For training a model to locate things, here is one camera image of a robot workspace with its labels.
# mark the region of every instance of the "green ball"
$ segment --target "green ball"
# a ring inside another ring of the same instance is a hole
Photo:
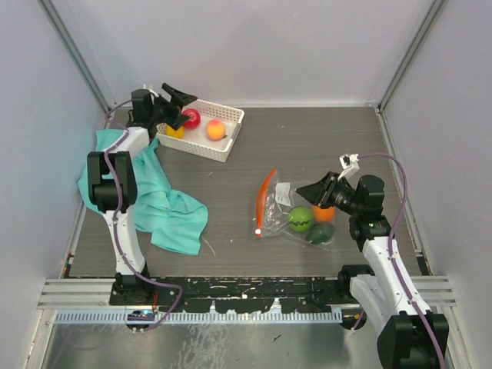
[[[305,232],[314,224],[313,213],[311,209],[304,206],[297,206],[289,211],[287,215],[289,227],[296,232]]]

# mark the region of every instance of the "teal cloth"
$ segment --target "teal cloth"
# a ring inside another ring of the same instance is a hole
[[[96,151],[104,151],[121,136],[121,131],[107,129],[97,131],[96,136]],[[151,232],[151,243],[160,248],[196,255],[200,251],[200,234],[207,224],[208,210],[193,197],[171,188],[154,153],[157,146],[155,139],[132,161],[138,188],[135,227]],[[98,212],[88,197],[87,167],[78,180],[78,190],[85,206]]]

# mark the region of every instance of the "fake fruit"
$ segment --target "fake fruit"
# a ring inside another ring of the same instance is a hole
[[[183,138],[183,136],[185,136],[185,129],[183,127],[180,127],[175,131],[170,126],[166,125],[166,136],[174,137],[174,138]]]
[[[335,226],[331,223],[323,223],[314,226],[306,235],[306,241],[310,244],[323,244],[328,242],[335,233]]]
[[[186,123],[183,124],[183,127],[185,127],[186,129],[195,129],[200,124],[201,116],[200,116],[200,113],[198,112],[197,109],[189,108],[189,109],[182,111],[181,114],[187,115],[188,117],[190,117],[186,121]]]
[[[207,123],[207,138],[210,141],[219,141],[225,137],[225,125],[220,119],[212,119]]]
[[[289,211],[287,222],[293,231],[308,231],[314,224],[313,213],[304,206],[297,206]]]
[[[313,215],[314,220],[318,223],[333,221],[333,218],[335,217],[335,208],[331,206],[328,209],[322,209],[316,205],[313,205]]]

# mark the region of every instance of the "red ball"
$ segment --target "red ball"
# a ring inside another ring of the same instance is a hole
[[[182,115],[187,115],[190,117],[183,126],[187,129],[195,129],[198,127],[201,121],[200,113],[197,109],[186,109],[182,113]]]

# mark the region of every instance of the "orange fruit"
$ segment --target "orange fruit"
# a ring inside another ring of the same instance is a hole
[[[225,137],[225,125],[220,119],[212,119],[207,123],[207,138],[210,141],[219,141]]]
[[[322,209],[316,205],[313,205],[313,215],[314,220],[319,223],[324,221],[333,221],[333,218],[335,217],[335,208],[331,206],[328,209]]]

